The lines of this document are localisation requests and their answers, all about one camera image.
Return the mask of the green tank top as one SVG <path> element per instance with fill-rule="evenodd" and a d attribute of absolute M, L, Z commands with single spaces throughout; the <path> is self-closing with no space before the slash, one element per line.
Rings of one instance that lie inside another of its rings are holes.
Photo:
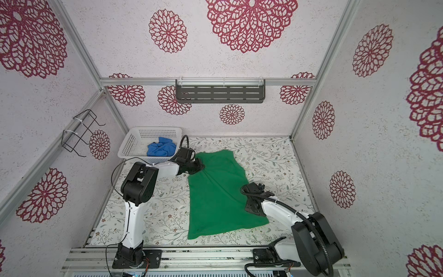
<path fill-rule="evenodd" d="M 245 211 L 241 188 L 249 183 L 233 151 L 200 152 L 204 169 L 188 176 L 190 212 L 188 240 L 269 224 L 267 217 Z"/>

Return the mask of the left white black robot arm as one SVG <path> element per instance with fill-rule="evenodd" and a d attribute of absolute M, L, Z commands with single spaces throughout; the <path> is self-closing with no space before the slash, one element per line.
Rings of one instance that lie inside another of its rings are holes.
<path fill-rule="evenodd" d="M 183 173 L 192 175 L 204 169 L 191 148 L 182 147 L 171 159 L 154 165 L 141 158 L 136 159 L 121 186 L 125 225 L 123 239 L 117 244 L 113 269 L 141 268 L 148 264 L 149 256 L 143 251 L 144 215 L 157 180 Z"/>

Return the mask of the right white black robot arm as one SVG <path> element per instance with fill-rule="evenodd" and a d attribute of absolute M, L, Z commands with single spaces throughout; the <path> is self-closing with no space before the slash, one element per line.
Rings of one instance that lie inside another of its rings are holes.
<path fill-rule="evenodd" d="M 288 227 L 293 236 L 281 237 L 266 248 L 253 250 L 254 262 L 244 266 L 252 277 L 250 267 L 300 267 L 312 276 L 334 276 L 333 265 L 345 257 L 344 249 L 325 216 L 319 212 L 307 214 L 281 202 L 263 184 L 249 183 L 241 188 L 247 197 L 245 211 L 272 218 Z"/>

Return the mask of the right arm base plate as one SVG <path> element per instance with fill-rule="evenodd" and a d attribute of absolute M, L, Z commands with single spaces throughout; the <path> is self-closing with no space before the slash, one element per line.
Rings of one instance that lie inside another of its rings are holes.
<path fill-rule="evenodd" d="M 270 248 L 254 248 L 253 264 L 263 266 L 278 266 L 284 265 L 288 267 L 300 267 L 301 263 L 298 261 L 281 259 L 277 252 Z"/>

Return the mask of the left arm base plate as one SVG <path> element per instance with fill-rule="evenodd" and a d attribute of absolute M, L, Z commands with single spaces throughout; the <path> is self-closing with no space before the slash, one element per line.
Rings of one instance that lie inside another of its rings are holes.
<path fill-rule="evenodd" d="M 116 254 L 112 269 L 158 269 L 163 251 L 160 249 L 142 250 L 134 257 L 125 258 L 124 255 Z"/>

